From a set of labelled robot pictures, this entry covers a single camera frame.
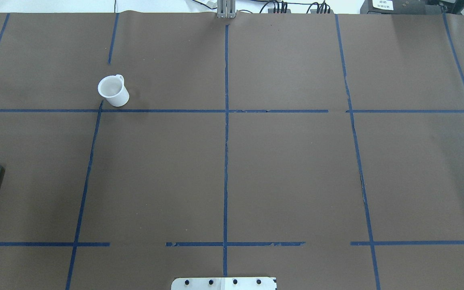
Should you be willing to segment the white plastic cup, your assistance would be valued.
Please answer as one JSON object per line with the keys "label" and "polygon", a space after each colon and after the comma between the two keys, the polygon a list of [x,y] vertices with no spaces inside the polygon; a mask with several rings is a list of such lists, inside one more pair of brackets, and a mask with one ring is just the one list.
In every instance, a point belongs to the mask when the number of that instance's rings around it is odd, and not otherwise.
{"label": "white plastic cup", "polygon": [[124,106],[130,98],[121,74],[104,77],[98,83],[97,90],[98,94],[113,107]]}

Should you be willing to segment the black box device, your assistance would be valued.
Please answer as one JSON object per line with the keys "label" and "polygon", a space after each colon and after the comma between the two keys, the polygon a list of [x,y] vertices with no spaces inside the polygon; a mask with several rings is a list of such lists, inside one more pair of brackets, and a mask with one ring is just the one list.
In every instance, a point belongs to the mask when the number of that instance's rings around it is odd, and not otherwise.
{"label": "black box device", "polygon": [[360,14],[378,15],[437,15],[448,11],[439,0],[365,0]]}

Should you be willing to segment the aluminium frame post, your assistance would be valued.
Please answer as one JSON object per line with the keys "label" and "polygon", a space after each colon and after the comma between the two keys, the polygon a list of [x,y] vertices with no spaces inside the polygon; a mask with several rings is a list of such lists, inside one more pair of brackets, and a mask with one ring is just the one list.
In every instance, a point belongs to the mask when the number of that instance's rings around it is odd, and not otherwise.
{"label": "aluminium frame post", "polygon": [[236,18],[237,9],[235,0],[217,0],[217,18]]}

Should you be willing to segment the white pedestal column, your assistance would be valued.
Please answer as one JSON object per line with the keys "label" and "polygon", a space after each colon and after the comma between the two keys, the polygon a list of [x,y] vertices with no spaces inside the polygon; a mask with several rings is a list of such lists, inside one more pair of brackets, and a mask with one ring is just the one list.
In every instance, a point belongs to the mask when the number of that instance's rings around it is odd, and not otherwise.
{"label": "white pedestal column", "polygon": [[176,278],[172,290],[276,290],[272,277]]}

